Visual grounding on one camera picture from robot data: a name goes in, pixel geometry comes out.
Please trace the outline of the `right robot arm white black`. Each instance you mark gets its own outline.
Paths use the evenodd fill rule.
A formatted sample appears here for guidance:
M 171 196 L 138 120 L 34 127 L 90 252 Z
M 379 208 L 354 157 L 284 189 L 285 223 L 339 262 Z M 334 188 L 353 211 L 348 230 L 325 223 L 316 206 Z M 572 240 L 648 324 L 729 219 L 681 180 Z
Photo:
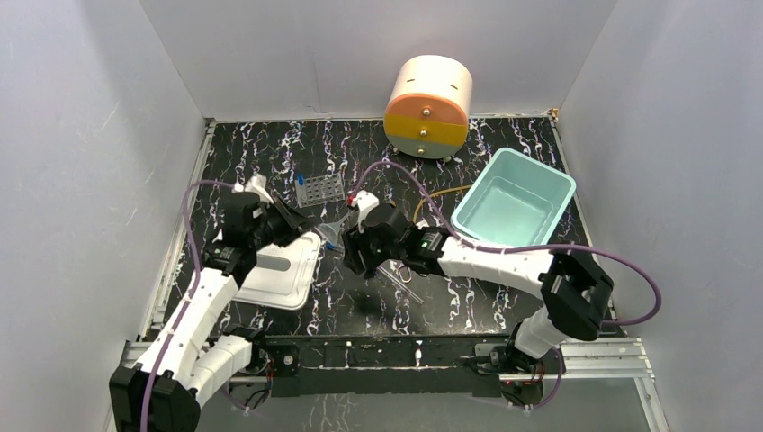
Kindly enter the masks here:
M 370 277 L 389 260 L 411 271 L 465 277 L 515 288 L 542 301 L 516 324 L 503 351 L 478 352 L 471 363 L 482 374 L 530 372 L 561 342 L 597 339 L 614 282 L 588 253 L 574 247 L 521 253 L 469 247 L 444 227 L 418 226 L 390 204 L 359 214 L 341 234 L 344 264 Z

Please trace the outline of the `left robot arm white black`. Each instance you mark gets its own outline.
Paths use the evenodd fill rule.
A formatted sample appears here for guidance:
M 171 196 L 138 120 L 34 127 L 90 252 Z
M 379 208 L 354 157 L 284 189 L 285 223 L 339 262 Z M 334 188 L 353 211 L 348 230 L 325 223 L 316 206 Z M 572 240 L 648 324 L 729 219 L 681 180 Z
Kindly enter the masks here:
M 202 250 L 194 250 L 191 286 L 157 338 L 109 381 L 119 431 L 194 431 L 211 396 L 253 365 L 261 330 L 235 328 L 203 346 L 225 307 L 255 268 L 258 252 L 288 247 L 310 220 L 282 198 L 235 192 L 223 202 L 223 221 Z

